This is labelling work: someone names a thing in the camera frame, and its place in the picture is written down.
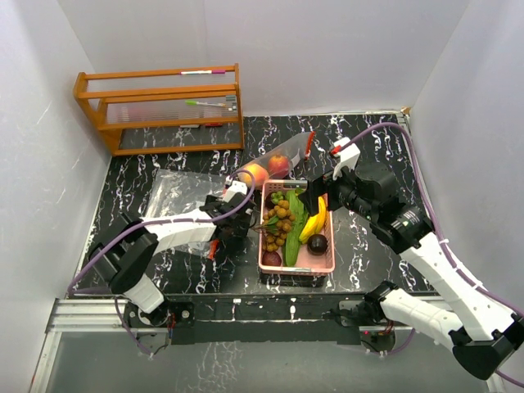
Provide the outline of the clear zip bag orange zipper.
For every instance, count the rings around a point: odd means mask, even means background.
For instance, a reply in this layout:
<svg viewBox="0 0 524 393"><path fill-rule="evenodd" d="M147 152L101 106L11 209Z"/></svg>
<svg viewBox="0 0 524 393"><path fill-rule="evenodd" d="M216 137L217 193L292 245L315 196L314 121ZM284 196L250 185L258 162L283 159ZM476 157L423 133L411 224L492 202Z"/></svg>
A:
<svg viewBox="0 0 524 393"><path fill-rule="evenodd" d="M243 165L238 179L247 187L254 184L258 190L269 180L284 179L301 161L309 159L314 135L315 132L299 133L287 139L273 150Z"/></svg>

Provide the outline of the orange peach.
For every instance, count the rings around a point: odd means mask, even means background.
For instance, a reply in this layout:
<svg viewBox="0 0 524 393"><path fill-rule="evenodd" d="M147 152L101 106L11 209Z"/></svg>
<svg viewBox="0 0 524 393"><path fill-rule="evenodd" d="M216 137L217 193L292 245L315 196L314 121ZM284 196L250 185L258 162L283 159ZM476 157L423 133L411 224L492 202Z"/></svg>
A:
<svg viewBox="0 0 524 393"><path fill-rule="evenodd" d="M242 172L238 174L238 179L248 188L254 184L256 189L261 189L263 184L269 180L269 172L264 167L252 163L242 168Z"/></svg>

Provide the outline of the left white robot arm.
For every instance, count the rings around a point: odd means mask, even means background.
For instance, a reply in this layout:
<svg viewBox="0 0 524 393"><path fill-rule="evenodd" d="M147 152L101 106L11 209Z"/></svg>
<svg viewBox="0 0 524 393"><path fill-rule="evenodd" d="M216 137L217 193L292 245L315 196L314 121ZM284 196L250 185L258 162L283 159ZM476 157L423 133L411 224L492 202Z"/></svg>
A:
<svg viewBox="0 0 524 393"><path fill-rule="evenodd" d="M255 208L240 192L229 198L209 195L203 206L187 213L154 219L123 216L91 247L97 274L110 293L127 298L149 325L159 327L169 317L164 294L146 275L152 258L193 242L225 242L245 237Z"/></svg>

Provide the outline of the dark mangosteen right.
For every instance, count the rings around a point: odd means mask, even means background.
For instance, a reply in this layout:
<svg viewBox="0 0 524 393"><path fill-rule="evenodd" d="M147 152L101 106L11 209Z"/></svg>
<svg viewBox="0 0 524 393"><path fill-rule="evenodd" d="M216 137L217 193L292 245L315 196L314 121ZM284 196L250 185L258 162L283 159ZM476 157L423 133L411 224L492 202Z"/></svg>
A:
<svg viewBox="0 0 524 393"><path fill-rule="evenodd" d="M307 249L311 255L324 255L328 250L328 240L322 234L314 234L307 241Z"/></svg>

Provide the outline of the green cucumber leaf vegetable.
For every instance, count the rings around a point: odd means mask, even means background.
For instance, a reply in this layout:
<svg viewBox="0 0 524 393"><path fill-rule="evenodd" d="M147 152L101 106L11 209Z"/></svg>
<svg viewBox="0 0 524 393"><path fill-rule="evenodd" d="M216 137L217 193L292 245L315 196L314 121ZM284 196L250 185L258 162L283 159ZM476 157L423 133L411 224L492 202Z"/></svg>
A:
<svg viewBox="0 0 524 393"><path fill-rule="evenodd" d="M286 193L286 200L290 204L291 213L295 216L283 250L284 264L286 267L294 267L296 265L301 245L299 237L309 218L308 210L305 208L299 196L296 191L288 191Z"/></svg>

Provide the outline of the purple passion fruit front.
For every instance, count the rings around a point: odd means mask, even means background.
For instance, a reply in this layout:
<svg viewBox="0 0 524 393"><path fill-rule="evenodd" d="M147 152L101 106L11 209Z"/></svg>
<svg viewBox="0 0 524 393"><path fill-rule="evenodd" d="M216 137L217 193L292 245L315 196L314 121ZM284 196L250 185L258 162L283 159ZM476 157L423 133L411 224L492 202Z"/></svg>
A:
<svg viewBox="0 0 524 393"><path fill-rule="evenodd" d="M266 251L262 256L261 263L263 266L279 267L282 265L282 258L276 251Z"/></svg>

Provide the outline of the spare clear zip bags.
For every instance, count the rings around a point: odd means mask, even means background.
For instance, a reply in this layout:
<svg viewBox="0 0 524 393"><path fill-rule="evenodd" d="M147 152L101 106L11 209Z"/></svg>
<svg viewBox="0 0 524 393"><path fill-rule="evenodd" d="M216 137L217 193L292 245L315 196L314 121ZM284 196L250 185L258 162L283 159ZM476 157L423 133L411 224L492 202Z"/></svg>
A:
<svg viewBox="0 0 524 393"><path fill-rule="evenodd" d="M218 175L159 169L142 217L185 214L203 206L208 195L220 197L223 190L224 180Z"/></svg>

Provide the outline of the yellow bananas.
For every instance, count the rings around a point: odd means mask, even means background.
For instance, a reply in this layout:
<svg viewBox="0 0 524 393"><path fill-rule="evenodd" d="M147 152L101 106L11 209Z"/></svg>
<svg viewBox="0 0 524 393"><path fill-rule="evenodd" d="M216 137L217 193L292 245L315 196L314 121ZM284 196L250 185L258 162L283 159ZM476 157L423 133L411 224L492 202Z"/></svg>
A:
<svg viewBox="0 0 524 393"><path fill-rule="evenodd" d="M318 213L307 219L299 236L301 244L305 244L314 234L320 234L327 217L327 207L323 196L318 198Z"/></svg>

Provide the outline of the pink white marker pen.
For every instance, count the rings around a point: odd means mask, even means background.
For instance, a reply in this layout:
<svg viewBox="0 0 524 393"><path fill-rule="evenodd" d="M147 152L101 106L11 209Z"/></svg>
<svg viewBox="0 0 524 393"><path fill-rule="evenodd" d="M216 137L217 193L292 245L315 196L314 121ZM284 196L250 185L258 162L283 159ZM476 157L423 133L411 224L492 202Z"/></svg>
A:
<svg viewBox="0 0 524 393"><path fill-rule="evenodd" d="M224 75L226 70L189 70L181 71L180 75Z"/></svg>

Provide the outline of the pink plastic basket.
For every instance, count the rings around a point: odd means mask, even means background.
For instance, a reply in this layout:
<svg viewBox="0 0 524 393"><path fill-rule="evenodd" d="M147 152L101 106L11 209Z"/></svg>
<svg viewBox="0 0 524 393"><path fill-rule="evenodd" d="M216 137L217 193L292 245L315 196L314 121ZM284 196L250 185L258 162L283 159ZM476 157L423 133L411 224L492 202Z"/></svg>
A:
<svg viewBox="0 0 524 393"><path fill-rule="evenodd" d="M263 222L263 215L269 212L269 205L266 203L267 196L271 192L287 192L290 190L305 190L307 183L305 180L268 180L262 187L260 223ZM335 247L334 247L334 229L332 223L332 212L326 213L326 220L323 229L314 239L313 253L309 249L309 242L300 243L297 260L294 265L287 266L285 261L285 252L279 248L276 253L280 258L280 265L266 264L264 262L264 234L259 235L258 266L261 273L266 274L286 274L286 275L303 275L303 276L327 276L335 269Z"/></svg>

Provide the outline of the mangosteen with green cap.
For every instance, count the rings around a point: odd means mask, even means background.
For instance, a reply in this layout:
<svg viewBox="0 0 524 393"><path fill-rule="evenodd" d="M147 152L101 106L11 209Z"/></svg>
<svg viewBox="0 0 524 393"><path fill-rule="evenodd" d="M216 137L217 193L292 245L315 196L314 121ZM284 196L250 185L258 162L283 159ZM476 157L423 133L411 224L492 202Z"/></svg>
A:
<svg viewBox="0 0 524 393"><path fill-rule="evenodd" d="M264 205L267 209L271 210L275 206L279 206L280 201L285 199L283 191L271 192L267 195L264 200Z"/></svg>

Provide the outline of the wooden shelf rack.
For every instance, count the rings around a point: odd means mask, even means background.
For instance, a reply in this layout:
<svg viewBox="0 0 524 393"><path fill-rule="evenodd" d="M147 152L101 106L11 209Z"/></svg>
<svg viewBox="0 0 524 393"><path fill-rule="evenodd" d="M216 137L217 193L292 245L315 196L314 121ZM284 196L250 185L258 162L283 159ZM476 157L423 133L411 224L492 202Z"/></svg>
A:
<svg viewBox="0 0 524 393"><path fill-rule="evenodd" d="M189 70L226 70L224 75L180 75ZM113 156L242 150L243 125L238 64L167 70L78 74L73 96ZM188 106L185 100L225 103L226 108ZM236 142L172 147L123 145L127 131L235 124Z"/></svg>

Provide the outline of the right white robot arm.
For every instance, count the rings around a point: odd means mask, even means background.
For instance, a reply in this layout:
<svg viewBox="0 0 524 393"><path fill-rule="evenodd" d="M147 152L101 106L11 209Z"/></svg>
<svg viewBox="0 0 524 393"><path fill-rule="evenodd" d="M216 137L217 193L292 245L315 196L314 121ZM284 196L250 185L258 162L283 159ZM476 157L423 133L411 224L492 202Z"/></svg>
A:
<svg viewBox="0 0 524 393"><path fill-rule="evenodd" d="M318 199L345 207L369 223L372 234L412 265L449 306L440 309L390 282L367 293L362 306L376 325L404 323L446 347L471 375L487 380L523 343L523 315L495 299L438 238L424 210L400 198L395 175L379 163L344 166L310 181L299 195L312 215Z"/></svg>

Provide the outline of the green marker pen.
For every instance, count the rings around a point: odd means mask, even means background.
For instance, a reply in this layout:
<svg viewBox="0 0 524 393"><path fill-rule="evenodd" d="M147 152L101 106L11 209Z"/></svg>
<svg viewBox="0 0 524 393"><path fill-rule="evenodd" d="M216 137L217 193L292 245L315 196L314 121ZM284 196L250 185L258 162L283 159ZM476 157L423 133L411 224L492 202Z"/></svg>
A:
<svg viewBox="0 0 524 393"><path fill-rule="evenodd" d="M185 104L188 106L213 106L213 107L221 107L221 108L227 107L225 103L202 102L202 101L194 101L194 100L185 100Z"/></svg>

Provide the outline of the longan bunch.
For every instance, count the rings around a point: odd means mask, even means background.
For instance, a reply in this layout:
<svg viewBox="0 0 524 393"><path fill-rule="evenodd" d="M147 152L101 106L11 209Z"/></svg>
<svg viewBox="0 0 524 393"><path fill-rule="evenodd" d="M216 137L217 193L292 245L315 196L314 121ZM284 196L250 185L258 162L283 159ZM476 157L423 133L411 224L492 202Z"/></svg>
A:
<svg viewBox="0 0 524 393"><path fill-rule="evenodd" d="M291 232L295 216L290 210L290 202L279 200L254 227L255 231L262 236L262 250L276 252L283 248Z"/></svg>

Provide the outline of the red apple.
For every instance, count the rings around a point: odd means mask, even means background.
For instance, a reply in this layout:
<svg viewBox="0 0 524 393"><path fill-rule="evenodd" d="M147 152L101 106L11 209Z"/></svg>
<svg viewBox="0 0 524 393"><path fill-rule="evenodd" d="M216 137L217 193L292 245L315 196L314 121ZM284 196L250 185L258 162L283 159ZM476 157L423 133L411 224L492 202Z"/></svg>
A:
<svg viewBox="0 0 524 393"><path fill-rule="evenodd" d="M290 162L284 155L275 155L269 159L268 172L271 178L285 178L290 171Z"/></svg>

